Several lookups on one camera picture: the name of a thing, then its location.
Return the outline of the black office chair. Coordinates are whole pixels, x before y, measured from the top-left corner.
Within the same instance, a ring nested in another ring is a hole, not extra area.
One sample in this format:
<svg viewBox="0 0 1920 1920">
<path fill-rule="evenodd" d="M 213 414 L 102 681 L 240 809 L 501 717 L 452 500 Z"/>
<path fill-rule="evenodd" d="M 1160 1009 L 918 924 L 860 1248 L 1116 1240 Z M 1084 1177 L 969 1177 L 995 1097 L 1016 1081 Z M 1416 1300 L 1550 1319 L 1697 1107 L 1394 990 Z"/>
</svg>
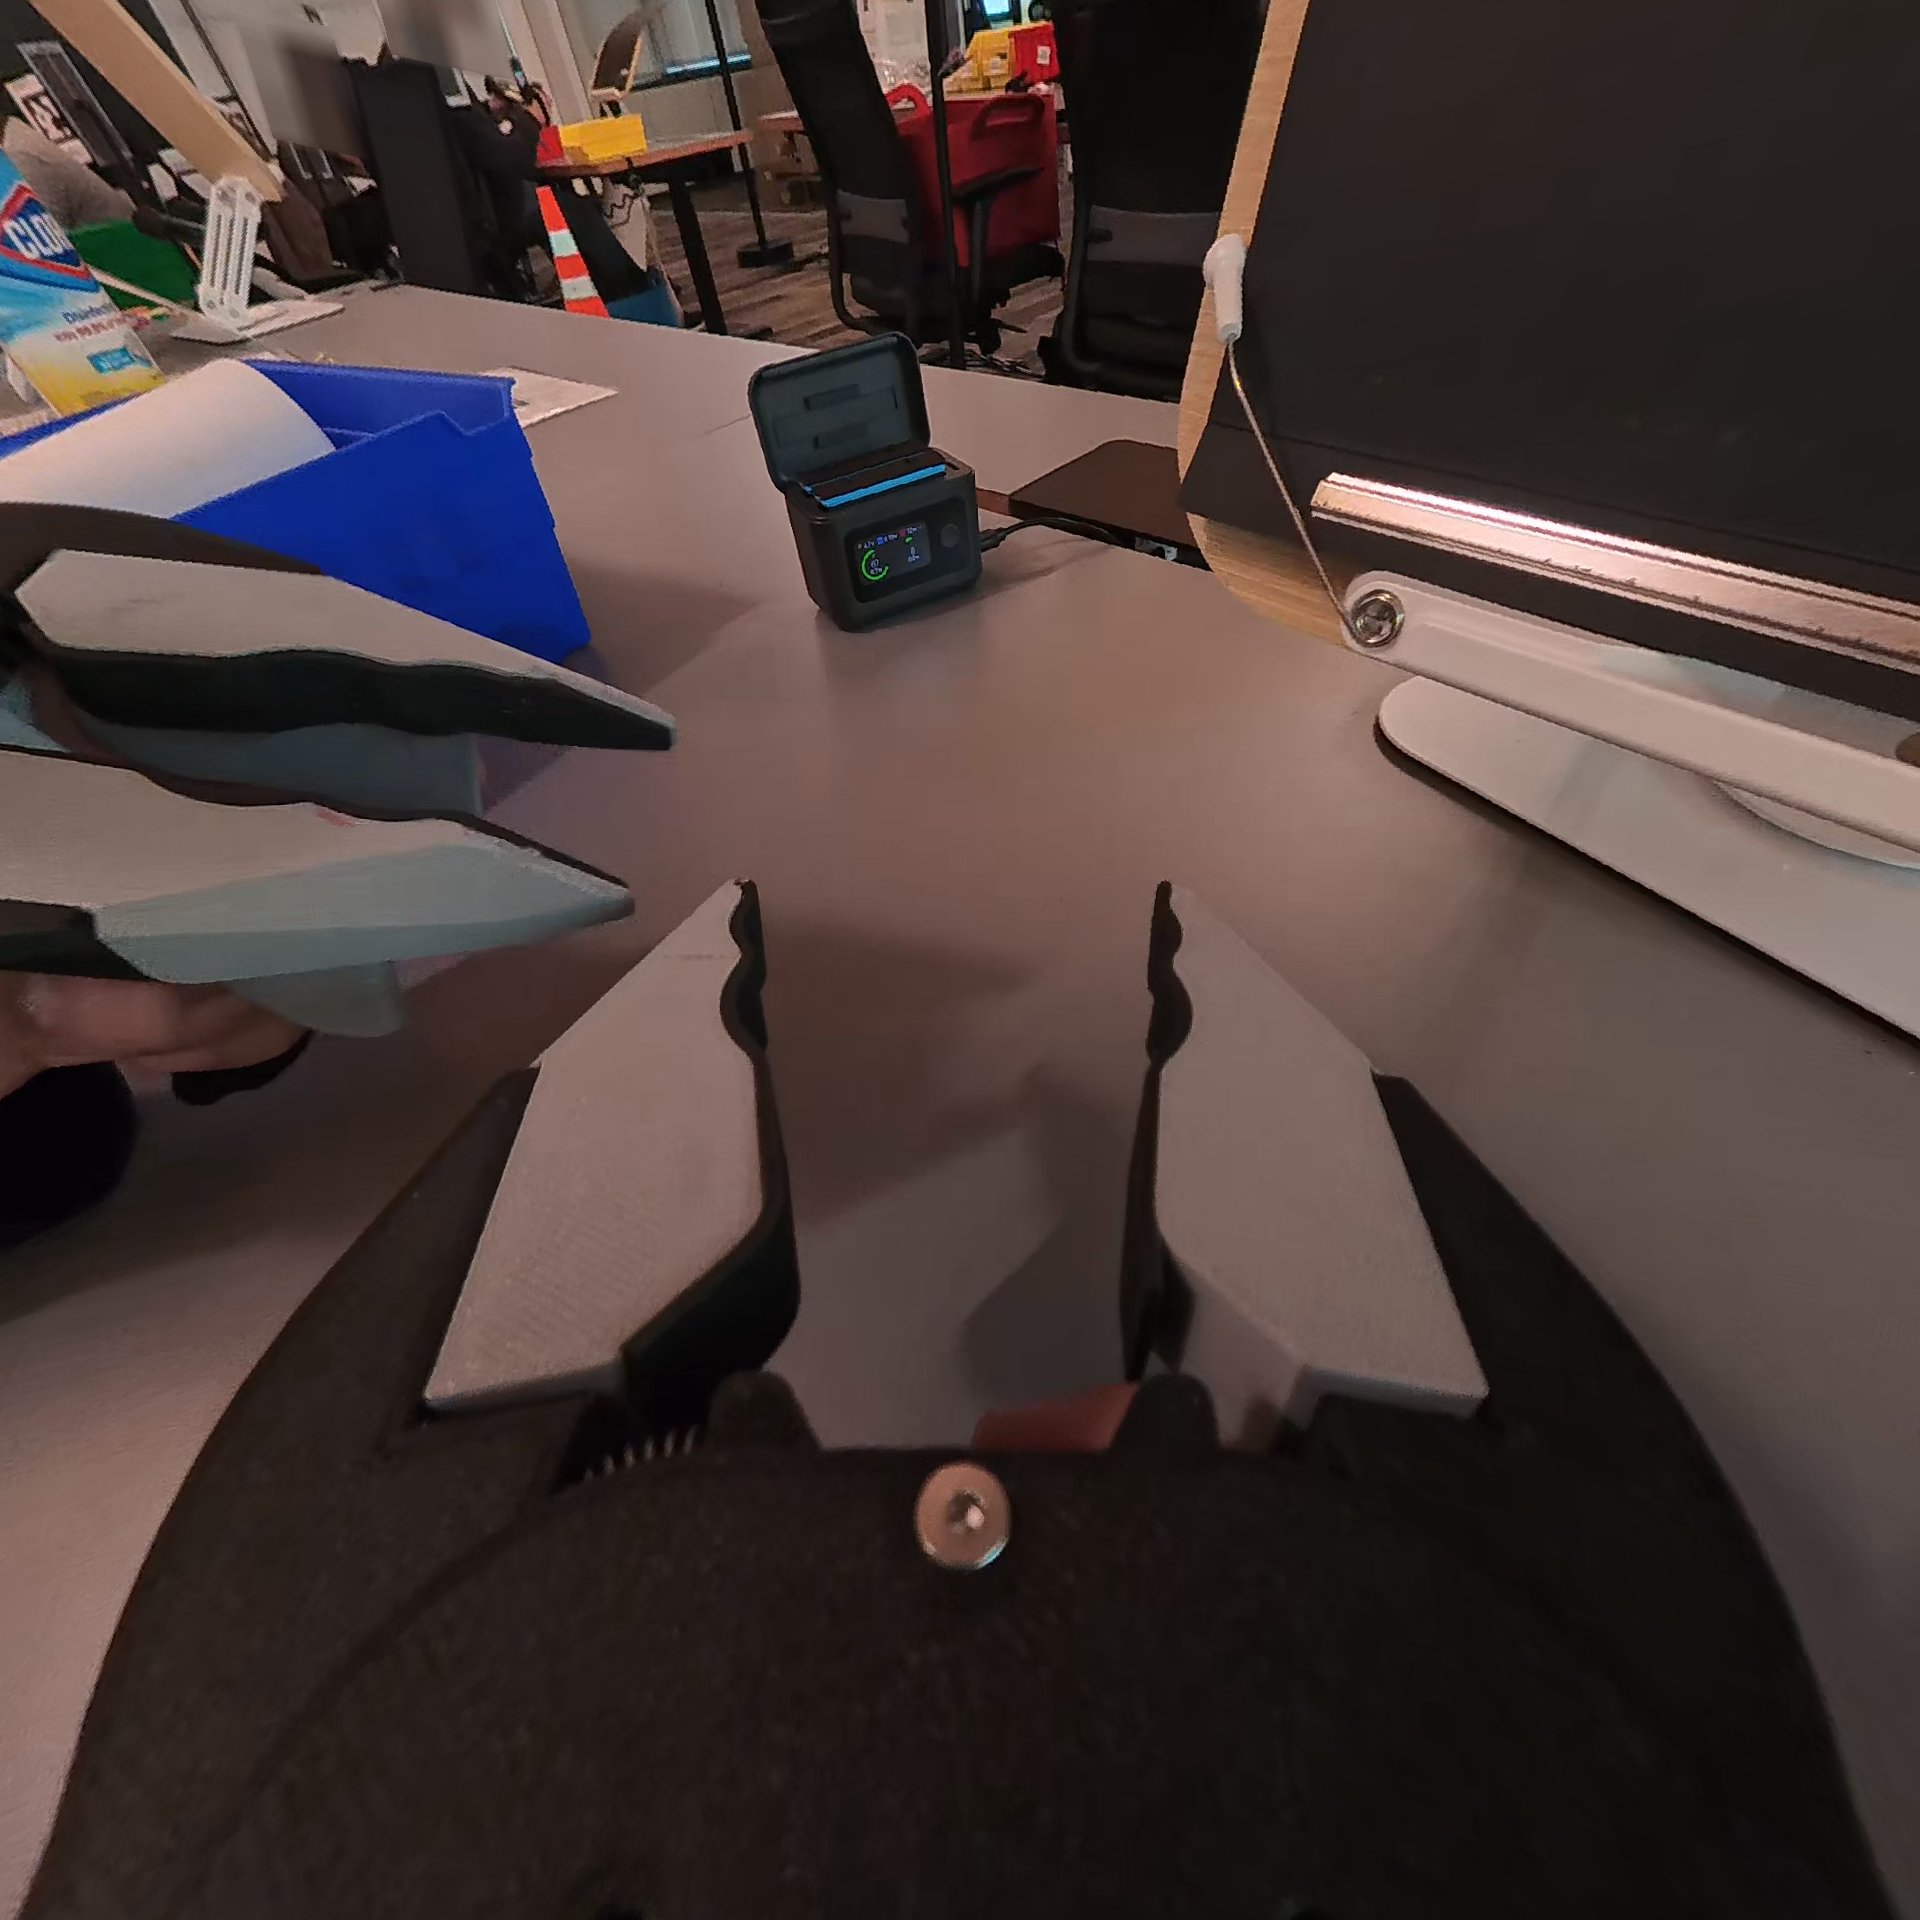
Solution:
<svg viewBox="0 0 1920 1920">
<path fill-rule="evenodd" d="M 1042 343 L 1046 374 L 1178 399 L 1265 4 L 1082 1 L 1051 4 L 1050 20 L 1064 61 L 1073 232 L 1064 310 Z"/>
<path fill-rule="evenodd" d="M 843 328 L 902 333 L 953 368 L 1010 373 L 1002 310 L 1024 288 L 1066 276 L 1060 249 L 998 268 L 974 238 L 953 262 L 947 94 L 885 87 L 853 1 L 756 4 L 756 16 L 822 179 L 832 312 Z"/>
</svg>

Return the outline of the red plastic tote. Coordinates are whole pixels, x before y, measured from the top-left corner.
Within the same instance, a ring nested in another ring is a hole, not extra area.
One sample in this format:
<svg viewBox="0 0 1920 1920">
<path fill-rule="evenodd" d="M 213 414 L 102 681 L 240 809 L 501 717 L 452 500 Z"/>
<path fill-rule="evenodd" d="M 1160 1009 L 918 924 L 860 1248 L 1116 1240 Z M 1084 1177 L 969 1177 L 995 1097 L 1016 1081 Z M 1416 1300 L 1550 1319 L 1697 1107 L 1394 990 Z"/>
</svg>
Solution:
<svg viewBox="0 0 1920 1920">
<path fill-rule="evenodd" d="M 1058 249 L 1058 104 L 1051 88 L 947 97 L 952 252 L 974 268 L 974 238 L 998 268 L 1034 249 Z"/>
</svg>

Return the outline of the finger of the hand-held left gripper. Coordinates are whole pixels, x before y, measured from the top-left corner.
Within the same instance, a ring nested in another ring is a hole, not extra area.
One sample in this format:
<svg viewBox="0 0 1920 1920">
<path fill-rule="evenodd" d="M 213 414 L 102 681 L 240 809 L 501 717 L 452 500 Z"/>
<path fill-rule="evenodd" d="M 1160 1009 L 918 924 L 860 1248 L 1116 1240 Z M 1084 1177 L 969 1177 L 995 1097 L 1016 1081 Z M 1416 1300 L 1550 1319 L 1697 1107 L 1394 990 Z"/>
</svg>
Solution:
<svg viewBox="0 0 1920 1920">
<path fill-rule="evenodd" d="M 668 752 L 645 700 L 325 574 L 62 549 L 11 589 L 88 743 L 146 774 L 478 815 L 482 739 Z"/>
<path fill-rule="evenodd" d="M 378 1037 L 402 966 L 633 913 L 621 880 L 462 815 L 238 800 L 60 752 L 2 763 L 11 973 L 227 988 Z"/>
</svg>

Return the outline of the person's left hand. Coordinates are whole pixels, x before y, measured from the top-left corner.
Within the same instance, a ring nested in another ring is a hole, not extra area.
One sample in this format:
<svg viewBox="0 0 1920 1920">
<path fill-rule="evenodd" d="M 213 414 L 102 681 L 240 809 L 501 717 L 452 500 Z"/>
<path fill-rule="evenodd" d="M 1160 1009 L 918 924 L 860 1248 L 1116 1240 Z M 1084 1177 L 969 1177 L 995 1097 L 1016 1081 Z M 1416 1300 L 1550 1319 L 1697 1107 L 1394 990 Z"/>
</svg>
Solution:
<svg viewBox="0 0 1920 1920">
<path fill-rule="evenodd" d="M 2 1094 L 82 1065 L 227 1071 L 266 1065 L 304 1029 L 220 984 L 2 973 Z"/>
</svg>

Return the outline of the black flat device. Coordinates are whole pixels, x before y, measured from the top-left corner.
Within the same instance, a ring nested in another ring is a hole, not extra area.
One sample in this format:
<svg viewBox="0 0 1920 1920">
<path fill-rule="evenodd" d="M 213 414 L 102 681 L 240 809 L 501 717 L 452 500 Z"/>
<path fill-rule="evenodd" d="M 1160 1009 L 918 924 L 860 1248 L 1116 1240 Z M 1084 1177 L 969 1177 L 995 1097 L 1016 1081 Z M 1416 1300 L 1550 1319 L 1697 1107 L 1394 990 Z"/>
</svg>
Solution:
<svg viewBox="0 0 1920 1920">
<path fill-rule="evenodd" d="M 1173 446 L 1108 438 L 1008 493 L 1004 511 L 1148 558 L 1209 567 L 1184 511 Z"/>
</svg>

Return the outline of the white printed paper sheet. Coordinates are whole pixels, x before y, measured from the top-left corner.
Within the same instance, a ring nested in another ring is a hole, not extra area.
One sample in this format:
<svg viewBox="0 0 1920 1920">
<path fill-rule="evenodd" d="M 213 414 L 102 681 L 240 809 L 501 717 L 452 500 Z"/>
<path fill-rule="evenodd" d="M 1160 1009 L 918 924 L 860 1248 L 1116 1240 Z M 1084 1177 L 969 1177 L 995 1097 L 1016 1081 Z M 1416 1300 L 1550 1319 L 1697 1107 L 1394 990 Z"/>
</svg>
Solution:
<svg viewBox="0 0 1920 1920">
<path fill-rule="evenodd" d="M 528 368 L 490 368 L 488 376 L 505 380 L 513 387 L 513 414 L 521 430 L 617 396 L 617 389 L 610 387 Z"/>
</svg>

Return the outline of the wood-edged office desk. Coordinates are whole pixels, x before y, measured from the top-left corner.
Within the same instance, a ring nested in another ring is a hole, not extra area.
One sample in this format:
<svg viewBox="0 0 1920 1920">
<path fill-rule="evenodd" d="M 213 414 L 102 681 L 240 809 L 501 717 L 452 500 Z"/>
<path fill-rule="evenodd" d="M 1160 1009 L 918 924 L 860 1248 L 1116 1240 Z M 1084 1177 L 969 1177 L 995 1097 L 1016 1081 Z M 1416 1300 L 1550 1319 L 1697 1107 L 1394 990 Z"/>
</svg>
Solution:
<svg viewBox="0 0 1920 1920">
<path fill-rule="evenodd" d="M 709 257 L 700 212 L 693 206 L 690 187 L 698 165 L 712 155 L 728 152 L 747 161 L 753 175 L 753 133 L 732 129 L 700 135 L 683 141 L 649 147 L 642 152 L 617 152 L 601 159 L 556 159 L 540 165 L 541 185 L 624 181 L 628 185 L 660 183 L 678 228 L 683 262 L 694 295 L 700 324 L 714 336 L 729 336 L 729 323 L 720 301 L 714 264 Z"/>
</svg>

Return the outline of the disinfectant wipes canister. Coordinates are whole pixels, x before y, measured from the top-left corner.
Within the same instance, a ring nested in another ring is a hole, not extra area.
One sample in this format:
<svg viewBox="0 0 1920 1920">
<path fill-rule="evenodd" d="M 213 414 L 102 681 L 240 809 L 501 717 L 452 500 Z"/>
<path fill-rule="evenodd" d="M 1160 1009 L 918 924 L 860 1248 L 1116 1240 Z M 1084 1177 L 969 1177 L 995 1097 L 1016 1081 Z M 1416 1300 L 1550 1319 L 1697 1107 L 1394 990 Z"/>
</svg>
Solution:
<svg viewBox="0 0 1920 1920">
<path fill-rule="evenodd" d="M 2 159 L 2 348 L 60 417 L 163 384 L 149 348 L 11 159 Z"/>
</svg>

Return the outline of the orange traffic cone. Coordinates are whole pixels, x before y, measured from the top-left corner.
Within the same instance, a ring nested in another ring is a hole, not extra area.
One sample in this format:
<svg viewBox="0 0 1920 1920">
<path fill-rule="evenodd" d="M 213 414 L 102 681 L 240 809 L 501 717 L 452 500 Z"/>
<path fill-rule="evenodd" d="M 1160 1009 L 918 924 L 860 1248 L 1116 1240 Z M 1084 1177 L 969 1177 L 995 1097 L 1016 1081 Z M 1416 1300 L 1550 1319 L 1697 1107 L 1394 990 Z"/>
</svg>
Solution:
<svg viewBox="0 0 1920 1920">
<path fill-rule="evenodd" d="M 608 319 L 608 303 L 598 295 L 587 257 L 570 223 L 564 206 L 558 200 L 552 185 L 537 187 L 537 203 L 541 211 L 549 253 L 556 264 L 561 296 L 571 315 Z"/>
</svg>

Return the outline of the blue plastic bin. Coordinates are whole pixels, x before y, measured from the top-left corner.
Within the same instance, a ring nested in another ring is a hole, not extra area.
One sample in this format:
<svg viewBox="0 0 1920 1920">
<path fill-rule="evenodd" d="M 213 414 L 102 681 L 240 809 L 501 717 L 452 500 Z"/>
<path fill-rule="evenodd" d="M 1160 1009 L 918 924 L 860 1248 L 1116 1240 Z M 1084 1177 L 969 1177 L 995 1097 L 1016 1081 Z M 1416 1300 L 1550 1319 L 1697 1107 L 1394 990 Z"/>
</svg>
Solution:
<svg viewBox="0 0 1920 1920">
<path fill-rule="evenodd" d="M 586 606 L 505 380 L 236 360 L 272 376 L 334 451 L 169 521 L 304 559 L 547 663 L 586 648 Z"/>
</svg>

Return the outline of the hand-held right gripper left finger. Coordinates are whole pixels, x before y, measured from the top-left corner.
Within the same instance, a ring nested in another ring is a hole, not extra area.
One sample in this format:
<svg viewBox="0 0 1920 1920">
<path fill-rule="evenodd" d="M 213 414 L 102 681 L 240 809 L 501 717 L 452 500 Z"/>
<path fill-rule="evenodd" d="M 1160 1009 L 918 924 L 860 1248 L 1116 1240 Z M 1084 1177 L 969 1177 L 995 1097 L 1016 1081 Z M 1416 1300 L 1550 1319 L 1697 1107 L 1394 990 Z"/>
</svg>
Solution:
<svg viewBox="0 0 1920 1920">
<path fill-rule="evenodd" d="M 761 900 L 718 886 L 540 1055 L 422 1387 L 706 1412 L 801 1310 Z"/>
</svg>

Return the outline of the tan wooden board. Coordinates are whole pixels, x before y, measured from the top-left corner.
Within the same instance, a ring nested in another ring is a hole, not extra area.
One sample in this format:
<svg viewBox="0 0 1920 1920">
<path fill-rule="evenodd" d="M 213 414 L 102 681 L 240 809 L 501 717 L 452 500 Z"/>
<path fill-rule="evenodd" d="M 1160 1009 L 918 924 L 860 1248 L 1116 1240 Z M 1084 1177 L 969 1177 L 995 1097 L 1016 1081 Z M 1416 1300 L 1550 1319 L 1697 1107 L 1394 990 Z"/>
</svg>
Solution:
<svg viewBox="0 0 1920 1920">
<path fill-rule="evenodd" d="M 34 1 L 49 25 L 206 181 L 282 200 L 283 181 L 120 1 Z"/>
</svg>

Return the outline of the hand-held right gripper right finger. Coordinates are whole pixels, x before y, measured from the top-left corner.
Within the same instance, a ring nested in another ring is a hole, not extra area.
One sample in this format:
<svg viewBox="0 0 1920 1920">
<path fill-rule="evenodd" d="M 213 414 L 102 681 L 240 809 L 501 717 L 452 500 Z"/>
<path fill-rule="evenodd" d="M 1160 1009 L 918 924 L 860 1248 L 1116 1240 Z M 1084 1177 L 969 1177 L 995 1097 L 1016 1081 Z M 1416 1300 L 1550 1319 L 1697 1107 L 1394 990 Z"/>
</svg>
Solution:
<svg viewBox="0 0 1920 1920">
<path fill-rule="evenodd" d="M 1467 1420 L 1488 1383 L 1376 1069 L 1196 891 L 1149 912 L 1121 1356 L 1272 1452 L 1325 1400 Z"/>
</svg>

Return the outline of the black battery charging case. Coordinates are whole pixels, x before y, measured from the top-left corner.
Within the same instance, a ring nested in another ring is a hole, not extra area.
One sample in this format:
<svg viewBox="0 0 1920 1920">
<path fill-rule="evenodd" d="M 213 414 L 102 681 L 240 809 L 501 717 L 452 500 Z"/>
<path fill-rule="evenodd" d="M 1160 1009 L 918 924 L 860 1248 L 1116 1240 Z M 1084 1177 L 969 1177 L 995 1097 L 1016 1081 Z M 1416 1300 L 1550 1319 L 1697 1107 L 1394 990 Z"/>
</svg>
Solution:
<svg viewBox="0 0 1920 1920">
<path fill-rule="evenodd" d="M 817 609 L 846 633 L 976 588 L 974 471 L 936 448 L 896 331 L 760 368 L 747 389 Z"/>
</svg>

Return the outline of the white lattice stand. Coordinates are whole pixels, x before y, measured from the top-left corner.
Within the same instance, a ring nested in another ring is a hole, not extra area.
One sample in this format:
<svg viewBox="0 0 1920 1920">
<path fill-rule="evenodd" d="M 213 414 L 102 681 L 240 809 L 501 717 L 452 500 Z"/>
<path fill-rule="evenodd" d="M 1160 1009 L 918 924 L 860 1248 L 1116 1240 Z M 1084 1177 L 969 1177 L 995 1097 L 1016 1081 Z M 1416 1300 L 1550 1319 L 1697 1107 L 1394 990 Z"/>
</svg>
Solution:
<svg viewBox="0 0 1920 1920">
<path fill-rule="evenodd" d="M 177 339 L 195 344 L 252 344 L 272 333 L 337 315 L 345 301 L 312 295 L 252 303 L 261 197 L 243 175 L 210 187 L 196 301 Z"/>
</svg>

